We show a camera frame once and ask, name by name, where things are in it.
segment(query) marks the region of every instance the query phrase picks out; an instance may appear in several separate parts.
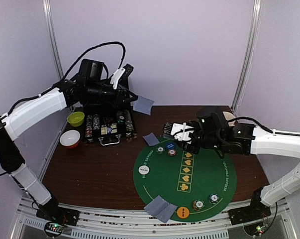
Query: white bowl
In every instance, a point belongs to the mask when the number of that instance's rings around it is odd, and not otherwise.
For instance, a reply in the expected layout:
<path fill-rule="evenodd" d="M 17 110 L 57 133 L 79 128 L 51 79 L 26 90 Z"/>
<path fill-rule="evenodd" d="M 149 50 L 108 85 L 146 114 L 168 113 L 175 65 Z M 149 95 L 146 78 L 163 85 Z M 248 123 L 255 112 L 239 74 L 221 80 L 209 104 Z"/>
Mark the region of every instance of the white bowl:
<path fill-rule="evenodd" d="M 77 147 L 80 140 L 80 133 L 76 130 L 64 132 L 60 137 L 60 143 L 67 148 Z"/>

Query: vertical metal pole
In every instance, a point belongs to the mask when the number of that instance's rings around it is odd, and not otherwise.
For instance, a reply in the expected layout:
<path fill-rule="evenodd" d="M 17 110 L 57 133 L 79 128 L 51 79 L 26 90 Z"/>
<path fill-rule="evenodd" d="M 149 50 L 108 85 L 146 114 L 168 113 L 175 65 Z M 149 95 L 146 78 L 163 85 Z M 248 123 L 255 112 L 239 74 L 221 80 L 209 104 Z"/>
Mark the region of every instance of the vertical metal pole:
<path fill-rule="evenodd" d="M 250 32 L 249 32 L 249 38 L 248 38 L 248 44 L 247 44 L 247 48 L 246 48 L 244 63 L 243 63 L 243 67 L 241 69 L 237 90 L 236 90 L 233 104 L 231 107 L 232 110 L 234 111 L 234 113 L 237 113 L 237 111 L 238 111 L 238 104 L 239 104 L 239 101 L 244 92 L 243 90 L 244 90 L 244 86 L 245 86 L 245 83 L 247 80 L 248 65 L 249 65 L 251 55 L 252 55 L 252 52 L 253 52 L 253 49 L 255 46 L 257 31 L 258 31 L 258 27 L 259 27 L 261 6 L 262 6 L 262 0 L 254 1 L 254 10 L 253 10 L 252 20 L 251 20 L 251 25 L 250 25 Z"/>
<path fill-rule="evenodd" d="M 56 36 L 55 36 L 54 24 L 52 21 L 50 0 L 43 0 L 43 6 L 44 6 L 44 14 L 45 14 L 46 22 L 47 22 L 48 32 L 49 32 L 49 36 L 50 36 L 52 52 L 54 55 L 54 61 L 55 61 L 57 73 L 59 75 L 59 78 L 61 79 L 64 76 L 64 73 L 63 73 L 62 66 L 61 66 L 61 61 L 60 61 L 60 56 L 59 56 L 57 41 L 56 41 Z"/>

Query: robotic arm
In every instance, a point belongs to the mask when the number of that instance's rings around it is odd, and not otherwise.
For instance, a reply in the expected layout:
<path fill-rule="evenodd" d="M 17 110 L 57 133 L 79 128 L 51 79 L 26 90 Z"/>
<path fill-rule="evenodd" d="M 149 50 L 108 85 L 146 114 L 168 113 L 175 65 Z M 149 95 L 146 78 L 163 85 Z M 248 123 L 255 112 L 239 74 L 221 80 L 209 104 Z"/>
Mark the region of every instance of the robotic arm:
<path fill-rule="evenodd" d="M 188 123 L 166 123 L 164 137 L 190 153 L 198 154 L 200 148 L 214 149 L 219 157 L 233 154 L 275 154 L 300 158 L 300 133 L 271 130 L 254 121 L 254 124 L 236 123 L 229 126 L 217 106 L 206 106 L 196 115 L 198 121 Z M 269 207 L 278 200 L 300 189 L 300 163 L 290 173 L 273 184 L 256 190 L 249 207 L 231 210 L 232 224 L 262 218 L 270 215 Z"/>
<path fill-rule="evenodd" d="M 120 68 L 112 75 L 111 81 L 110 79 L 96 79 L 91 75 L 94 70 L 92 65 L 88 69 L 87 71 L 87 68 L 85 68 L 85 72 L 80 70 L 71 80 L 62 80 L 55 83 L 43 95 L 27 101 L 16 109 L 12 108 L 0 117 L 1 167 L 34 200 L 39 208 L 37 211 L 38 217 L 59 224 L 63 224 L 64 220 L 67 220 L 67 224 L 73 226 L 77 223 L 79 212 L 58 206 L 56 198 L 26 165 L 14 141 L 42 119 L 77 102 L 82 104 L 87 102 L 93 104 L 108 103 L 116 108 L 138 98 L 137 95 L 119 84 L 122 79 L 131 74 L 133 71 L 132 66 L 127 64 L 125 67 Z"/>

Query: silver handle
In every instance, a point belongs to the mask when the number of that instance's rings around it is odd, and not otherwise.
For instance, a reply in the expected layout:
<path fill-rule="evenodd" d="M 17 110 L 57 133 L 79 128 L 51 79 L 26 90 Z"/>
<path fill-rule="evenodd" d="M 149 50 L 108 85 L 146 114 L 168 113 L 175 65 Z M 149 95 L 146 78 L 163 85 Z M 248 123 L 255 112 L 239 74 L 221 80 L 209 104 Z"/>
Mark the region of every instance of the silver handle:
<path fill-rule="evenodd" d="M 118 144 L 118 143 L 120 143 L 120 137 L 121 137 L 121 135 L 117 135 L 116 138 L 117 138 L 118 142 L 113 142 L 113 143 L 106 143 L 106 144 L 104 144 L 104 143 L 103 143 L 103 138 L 100 138 L 99 141 L 100 141 L 100 144 L 101 144 L 102 146 L 109 146 L 109 145 L 113 145 L 113 144 Z"/>

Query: green poker mat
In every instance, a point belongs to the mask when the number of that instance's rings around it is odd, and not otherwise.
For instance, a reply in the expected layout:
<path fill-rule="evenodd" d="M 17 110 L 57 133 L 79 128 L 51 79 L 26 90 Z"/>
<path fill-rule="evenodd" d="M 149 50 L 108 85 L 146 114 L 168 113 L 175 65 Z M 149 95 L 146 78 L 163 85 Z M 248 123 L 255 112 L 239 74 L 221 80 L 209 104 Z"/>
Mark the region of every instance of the green poker mat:
<path fill-rule="evenodd" d="M 237 175 L 233 162 L 228 155 L 220 159 L 214 150 L 201 149 L 198 155 L 183 151 L 175 145 L 176 155 L 170 156 L 166 144 L 172 142 L 161 138 L 160 144 L 145 147 L 138 155 L 133 180 L 137 193 L 145 204 L 161 196 L 179 207 L 186 207 L 190 215 L 181 219 L 175 211 L 172 220 L 179 222 L 198 222 L 220 213 L 231 202 L 237 186 Z M 164 147 L 163 154 L 156 152 Z M 139 173 L 139 167 L 146 165 L 149 172 Z M 211 194 L 217 194 L 216 204 L 209 202 Z M 193 209 L 193 201 L 203 200 L 200 211 Z"/>

